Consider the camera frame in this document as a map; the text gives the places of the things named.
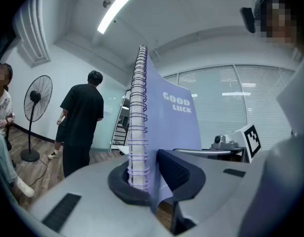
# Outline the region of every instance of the person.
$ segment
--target person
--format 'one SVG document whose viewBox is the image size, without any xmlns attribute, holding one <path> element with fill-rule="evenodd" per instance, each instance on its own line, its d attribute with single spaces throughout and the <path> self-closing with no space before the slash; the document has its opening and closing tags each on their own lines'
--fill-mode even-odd
<svg viewBox="0 0 304 237">
<path fill-rule="evenodd" d="M 60 106 L 67 118 L 63 147 L 64 177 L 89 165 L 89 150 L 96 124 L 104 117 L 104 100 L 96 89 L 103 76 L 98 71 L 92 71 L 87 81 L 88 84 L 73 86 Z"/>
<path fill-rule="evenodd" d="M 15 119 L 12 111 L 11 97 L 4 89 L 10 83 L 12 76 L 12 67 L 6 63 L 0 63 L 0 172 L 7 183 L 15 183 L 27 197 L 32 197 L 34 190 L 26 185 L 17 175 L 4 138 L 6 126 L 13 123 Z"/>
<path fill-rule="evenodd" d="M 295 135 L 304 134 L 304 36 L 295 8 L 284 0 L 258 0 L 254 15 L 243 8 L 246 28 L 275 43 L 293 47 L 303 60 L 296 72 L 277 96 L 277 102 L 285 113 Z"/>
<path fill-rule="evenodd" d="M 52 154 L 48 155 L 48 158 L 50 160 L 57 158 L 59 156 L 58 152 L 61 147 L 61 143 L 64 142 L 64 140 L 65 140 L 65 124 L 67 122 L 67 119 L 64 118 L 64 120 L 62 121 L 63 117 L 64 117 L 64 113 L 62 111 L 59 119 L 57 120 L 58 131 L 57 131 L 57 135 L 55 137 L 54 151 Z"/>
</svg>

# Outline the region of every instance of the white wall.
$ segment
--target white wall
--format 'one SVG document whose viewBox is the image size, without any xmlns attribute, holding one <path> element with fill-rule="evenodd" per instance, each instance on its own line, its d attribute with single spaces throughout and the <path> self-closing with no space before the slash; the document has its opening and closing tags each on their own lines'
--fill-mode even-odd
<svg viewBox="0 0 304 237">
<path fill-rule="evenodd" d="M 34 122 L 32 132 L 55 139 L 56 121 L 62 109 L 60 105 L 70 90 L 76 84 L 87 83 L 87 75 L 95 68 L 67 51 L 55 46 L 49 46 L 51 62 L 30 68 L 14 48 L 1 59 L 13 68 L 13 79 L 9 85 L 15 123 L 23 128 L 29 128 L 29 121 L 24 114 L 24 97 L 33 80 L 42 75 L 52 79 L 53 91 L 49 106 L 41 119 Z M 103 74 L 103 82 L 97 87 L 104 98 L 104 119 L 98 122 L 94 134 L 93 148 L 107 150 L 113 137 L 115 123 L 120 111 L 125 86 L 113 78 Z"/>
<path fill-rule="evenodd" d="M 292 50 L 256 40 L 254 36 L 216 37 L 194 42 L 161 54 L 153 63 L 162 76 L 227 64 L 256 64 L 295 70 Z"/>
</svg>

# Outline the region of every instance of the black t-shirt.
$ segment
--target black t-shirt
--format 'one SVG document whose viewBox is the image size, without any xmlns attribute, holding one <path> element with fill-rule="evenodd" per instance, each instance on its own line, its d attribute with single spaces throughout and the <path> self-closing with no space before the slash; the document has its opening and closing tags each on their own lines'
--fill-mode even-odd
<svg viewBox="0 0 304 237">
<path fill-rule="evenodd" d="M 104 100 L 89 84 L 73 86 L 61 106 L 68 111 L 65 143 L 70 146 L 91 146 L 97 119 L 104 117 Z"/>
</svg>

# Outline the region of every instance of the wooden floor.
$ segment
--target wooden floor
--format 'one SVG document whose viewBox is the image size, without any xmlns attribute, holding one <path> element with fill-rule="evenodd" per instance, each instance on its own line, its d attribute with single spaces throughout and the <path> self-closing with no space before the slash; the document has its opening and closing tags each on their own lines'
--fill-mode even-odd
<svg viewBox="0 0 304 237">
<path fill-rule="evenodd" d="M 9 152 L 12 160 L 17 164 L 16 172 L 18 176 L 28 185 L 31 185 L 39 177 L 40 179 L 31 186 L 35 195 L 33 197 L 26 197 L 22 195 L 21 191 L 14 186 L 12 188 L 12 194 L 18 201 L 19 205 L 28 210 L 31 204 L 45 194 L 49 189 L 58 184 L 64 179 L 62 169 L 62 149 L 59 150 L 59 157 L 49 160 L 47 157 L 53 153 L 54 144 L 40 140 L 36 137 L 31 137 L 32 147 L 40 153 L 40 160 L 36 162 L 26 162 L 20 158 L 20 152 L 23 149 L 28 148 L 28 134 L 18 130 L 15 127 L 11 127 L 9 131 L 8 140 L 12 145 L 12 149 Z M 119 157 L 119 151 L 112 151 L 110 153 L 90 153 L 90 164 L 109 160 L 115 157 Z M 162 225 L 167 229 L 171 226 L 171 208 L 169 204 L 161 203 L 156 212 L 156 217 Z"/>
</svg>

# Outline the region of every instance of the black pants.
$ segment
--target black pants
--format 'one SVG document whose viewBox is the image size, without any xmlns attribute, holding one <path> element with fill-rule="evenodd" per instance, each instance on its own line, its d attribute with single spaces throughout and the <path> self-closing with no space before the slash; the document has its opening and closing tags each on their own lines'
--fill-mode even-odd
<svg viewBox="0 0 304 237">
<path fill-rule="evenodd" d="M 64 177 L 74 171 L 89 165 L 89 150 L 87 147 L 72 147 L 66 143 L 63 146 L 63 173 Z"/>
</svg>

